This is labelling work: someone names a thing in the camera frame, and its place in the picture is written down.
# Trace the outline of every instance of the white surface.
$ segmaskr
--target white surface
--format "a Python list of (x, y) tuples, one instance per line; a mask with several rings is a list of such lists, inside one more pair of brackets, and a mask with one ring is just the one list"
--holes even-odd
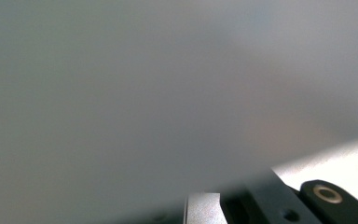
[(358, 137), (358, 1), (0, 1), (0, 223), (91, 223)]

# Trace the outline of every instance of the black plastic component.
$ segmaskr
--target black plastic component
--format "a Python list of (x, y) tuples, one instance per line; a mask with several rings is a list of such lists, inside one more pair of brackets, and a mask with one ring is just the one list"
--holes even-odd
[(221, 194), (220, 204), (228, 224), (321, 223), (272, 171), (236, 196)]
[(299, 198), (326, 224), (358, 224), (358, 201), (344, 189), (312, 180), (301, 186)]

